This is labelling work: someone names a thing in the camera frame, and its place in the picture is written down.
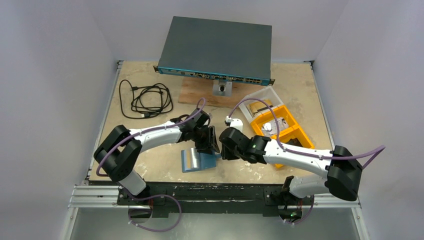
blue object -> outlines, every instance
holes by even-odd
[[[182,172],[196,172],[205,169],[215,168],[217,166],[217,159],[221,155],[217,154],[206,154],[198,153],[197,150],[192,147],[189,150],[181,151],[181,165]]]

wooden work surface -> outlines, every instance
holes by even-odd
[[[182,104],[196,104],[200,98],[206,98],[207,106],[234,108],[246,95],[263,89],[261,85],[232,83],[231,96],[216,96],[211,89],[214,81],[196,77],[184,77],[182,79],[181,92],[178,102]]]
[[[100,142],[117,125],[124,125],[128,129],[142,129],[165,123],[171,118],[183,114],[190,114],[195,105],[178,103],[183,77],[156,73],[153,65],[157,62],[134,62],[125,61],[118,77],[113,98],[110,103]],[[275,79],[273,89],[279,95],[283,103],[288,107],[294,118],[302,126],[309,139],[317,149],[331,149],[331,143],[326,123],[315,87],[312,70],[308,64],[273,63],[271,66],[271,78]],[[155,83],[165,84],[171,92],[174,102],[172,112],[155,118],[134,120],[125,118],[121,114],[118,87],[121,80],[129,80],[133,86],[149,86]],[[132,93],[128,84],[123,83],[122,101],[124,112],[129,116],[139,117],[130,111]],[[159,104],[157,93],[146,94],[142,100],[145,106],[157,106]],[[203,109],[212,114],[211,125],[215,126],[216,135],[219,137],[226,128],[225,116],[230,108],[206,106]],[[243,133],[252,137],[254,132],[245,120],[242,112],[237,109],[233,115],[243,121]],[[273,165],[250,164],[243,160],[217,161],[215,168],[207,170],[182,173],[181,150],[194,147],[194,143],[187,141],[178,144],[169,144],[147,150],[139,155],[135,164],[135,170],[146,181],[157,182],[196,182],[196,183],[253,183],[253,184],[281,184],[287,176],[303,176],[308,172],[284,166],[276,169]],[[96,175],[98,163],[94,161],[91,181],[110,181],[108,177]]]

black cable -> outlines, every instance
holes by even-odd
[[[131,93],[132,93],[131,111],[141,114],[141,117],[128,116],[124,113],[124,109],[122,107],[122,95],[121,95],[121,85],[123,82],[127,82],[129,86],[131,87]],[[135,91],[139,89],[142,89],[142,90],[136,97]],[[171,99],[171,92],[163,83],[156,83],[151,86],[133,86],[130,81],[128,81],[127,79],[124,79],[120,81],[118,91],[119,91],[120,112],[122,113],[124,117],[128,119],[151,119],[161,114],[167,114],[174,109],[174,104]],[[160,94],[160,106],[144,106],[142,102],[142,96],[146,93]]]

clear plastic box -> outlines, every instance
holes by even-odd
[[[272,109],[278,108],[282,105],[284,105],[283,101],[278,97],[277,93],[274,91],[272,86],[266,86],[263,89],[259,91],[255,91],[254,93],[251,93],[249,95],[246,95],[243,99],[249,99],[249,98],[255,98],[260,100],[268,99],[272,103]],[[253,116],[248,107],[249,104],[256,102],[255,100],[247,100],[242,102],[238,107],[240,108],[241,112],[243,113],[244,117],[247,119],[249,123],[252,123],[253,120],[255,120],[258,116],[261,114],[264,114],[266,112],[269,112],[269,110],[261,111],[261,113],[256,114]]]

small metal part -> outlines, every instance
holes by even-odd
[[[263,125],[263,129],[268,133],[271,134],[271,131],[273,130],[273,126],[271,123],[267,122]]]
[[[200,154],[196,148],[192,147],[186,151],[186,167],[188,169],[198,169],[200,167]]]
[[[230,97],[233,88],[232,81],[213,80],[213,95]]]

